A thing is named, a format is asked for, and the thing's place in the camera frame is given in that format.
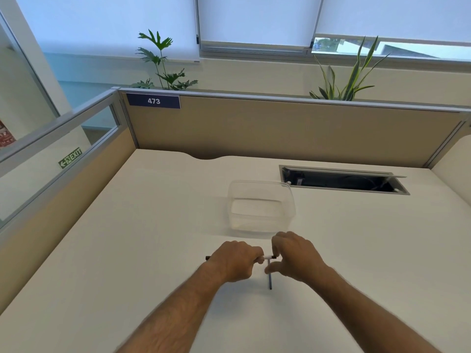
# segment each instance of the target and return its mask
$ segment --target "red poster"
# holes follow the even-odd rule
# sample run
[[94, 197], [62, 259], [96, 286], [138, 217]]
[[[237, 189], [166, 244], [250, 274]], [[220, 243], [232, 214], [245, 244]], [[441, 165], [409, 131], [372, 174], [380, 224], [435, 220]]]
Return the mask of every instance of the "red poster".
[[15, 138], [11, 135], [11, 132], [3, 125], [0, 121], [0, 148], [6, 147], [11, 143], [15, 142]]

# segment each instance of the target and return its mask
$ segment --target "desk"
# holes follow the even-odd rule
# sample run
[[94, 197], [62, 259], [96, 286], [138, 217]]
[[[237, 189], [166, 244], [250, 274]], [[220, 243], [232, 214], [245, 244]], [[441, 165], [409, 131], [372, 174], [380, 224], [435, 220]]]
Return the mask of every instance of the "desk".
[[[391, 171], [410, 196], [293, 188], [290, 229], [445, 352], [471, 351], [471, 208], [428, 169], [136, 150], [0, 316], [0, 352], [112, 352], [226, 240], [234, 179], [279, 165]], [[224, 285], [192, 352], [360, 352], [327, 305], [263, 266]]]

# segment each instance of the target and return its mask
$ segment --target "roller blind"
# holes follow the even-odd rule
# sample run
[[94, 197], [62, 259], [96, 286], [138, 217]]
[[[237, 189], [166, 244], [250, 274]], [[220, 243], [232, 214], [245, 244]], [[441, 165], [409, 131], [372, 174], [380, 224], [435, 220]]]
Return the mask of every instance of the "roller blind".
[[199, 59], [195, 0], [17, 0], [43, 52], [136, 56], [159, 31], [173, 44], [168, 58]]
[[324, 0], [316, 35], [471, 43], [471, 0]]
[[198, 0], [202, 41], [309, 47], [321, 0]]

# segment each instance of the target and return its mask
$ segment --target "plastic container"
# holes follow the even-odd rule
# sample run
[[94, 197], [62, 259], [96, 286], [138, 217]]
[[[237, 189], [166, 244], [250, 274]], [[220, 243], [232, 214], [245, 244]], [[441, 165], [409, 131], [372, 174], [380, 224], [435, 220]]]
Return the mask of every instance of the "plastic container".
[[233, 181], [227, 198], [232, 229], [287, 231], [296, 215], [291, 188], [282, 182]]

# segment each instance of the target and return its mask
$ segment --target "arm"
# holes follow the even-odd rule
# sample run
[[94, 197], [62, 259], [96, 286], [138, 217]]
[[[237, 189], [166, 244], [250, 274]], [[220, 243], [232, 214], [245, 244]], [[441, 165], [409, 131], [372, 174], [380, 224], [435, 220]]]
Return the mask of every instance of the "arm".
[[365, 353], [440, 353], [396, 316], [348, 284], [328, 267], [309, 240], [293, 232], [272, 238], [272, 262], [266, 273], [279, 272], [308, 284], [330, 306]]
[[116, 353], [186, 353], [214, 295], [226, 282], [248, 279], [260, 247], [241, 241], [225, 242], [211, 258], [168, 296], [140, 324]]

